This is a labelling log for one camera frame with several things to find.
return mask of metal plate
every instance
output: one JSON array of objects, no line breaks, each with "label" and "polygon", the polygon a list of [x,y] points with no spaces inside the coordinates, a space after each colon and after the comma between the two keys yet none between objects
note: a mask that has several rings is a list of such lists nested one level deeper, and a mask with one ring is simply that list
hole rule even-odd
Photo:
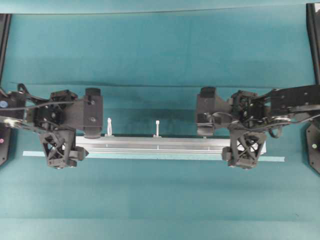
[{"label": "metal plate", "polygon": [[320,174],[320,130],[311,124],[305,131],[309,164]]},{"label": "metal plate", "polygon": [[0,165],[4,164],[8,159],[8,149],[11,136],[11,128],[5,127],[0,123]]}]

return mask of white plastic clip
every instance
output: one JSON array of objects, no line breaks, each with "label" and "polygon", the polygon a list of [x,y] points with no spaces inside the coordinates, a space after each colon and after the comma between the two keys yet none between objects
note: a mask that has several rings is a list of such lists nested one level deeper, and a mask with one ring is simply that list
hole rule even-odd
[{"label": "white plastic clip", "polygon": [[111,125],[111,118],[110,117],[108,117],[108,121],[107,121],[106,135],[108,137],[112,136],[112,125]]},{"label": "white plastic clip", "polygon": [[156,132],[155,132],[155,134],[153,135],[154,138],[161,138],[161,136],[159,136],[159,124],[160,124],[160,121],[159,121],[159,120],[155,121]]}]

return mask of cable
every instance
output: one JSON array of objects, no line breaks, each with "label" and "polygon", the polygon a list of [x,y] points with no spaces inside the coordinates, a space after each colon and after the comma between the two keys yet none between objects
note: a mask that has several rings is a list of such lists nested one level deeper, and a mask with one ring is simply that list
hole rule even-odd
[{"label": "cable", "polygon": [[34,106],[22,106],[22,107],[8,107],[8,108],[0,108],[1,111],[18,111],[18,110],[28,110],[28,109],[36,109],[41,108],[48,105],[59,105],[59,104],[74,104],[75,102],[84,101],[83,99],[74,100],[74,101],[48,101],[45,103],[41,103]]},{"label": "cable", "polygon": [[273,127],[276,127],[276,126],[285,126],[285,125],[290,125],[290,124],[301,124],[301,123],[310,121],[310,120],[312,120],[312,119],[314,119],[314,118],[317,118],[317,117],[320,117],[320,114],[317,114],[317,115],[314,115],[314,116],[305,118],[305,119],[300,120],[300,121],[277,122],[277,123],[269,124],[269,125],[262,126],[262,127],[244,128],[244,129],[245,129],[245,130],[248,130],[248,131],[259,131],[259,130],[264,130],[264,129],[273,128]]},{"label": "cable", "polygon": [[230,118],[234,118],[234,116],[232,116],[230,113],[227,113],[227,112],[222,112],[222,111],[217,111],[215,113],[212,114],[212,116],[215,116],[216,114],[221,114],[221,115],[227,115],[229,116]]}]

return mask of black cable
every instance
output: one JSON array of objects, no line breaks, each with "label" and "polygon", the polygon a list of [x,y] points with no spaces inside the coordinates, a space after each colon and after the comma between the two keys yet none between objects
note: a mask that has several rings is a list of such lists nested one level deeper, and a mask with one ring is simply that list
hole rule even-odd
[{"label": "black cable", "polygon": [[48,101],[45,103],[41,103],[34,106],[22,106],[22,107],[8,107],[8,108],[0,108],[1,111],[18,111],[18,110],[28,110],[28,109],[36,109],[41,108],[48,105],[59,105],[59,104],[74,104],[75,102],[83,101],[83,99],[74,100],[74,101]]},{"label": "black cable", "polygon": [[314,118],[320,117],[320,114],[311,116],[311,117],[307,117],[303,120],[300,121],[289,121],[289,122],[277,122],[277,123],[273,123],[273,124],[269,124],[266,126],[262,126],[262,127],[256,127],[256,128],[245,128],[245,130],[248,131],[259,131],[259,130],[264,130],[264,129],[269,129],[269,128],[273,128],[273,127],[277,127],[277,126],[286,126],[286,125],[290,125],[290,124],[301,124],[307,121],[310,121]]}]

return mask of metal bar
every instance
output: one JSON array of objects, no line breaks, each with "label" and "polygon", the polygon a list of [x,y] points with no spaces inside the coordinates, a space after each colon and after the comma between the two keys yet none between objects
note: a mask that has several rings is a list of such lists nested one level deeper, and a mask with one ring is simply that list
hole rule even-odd
[{"label": "metal bar", "polygon": [[91,154],[220,155],[224,147],[230,146],[230,139],[121,136],[88,139],[77,136],[76,145],[85,148]]}]

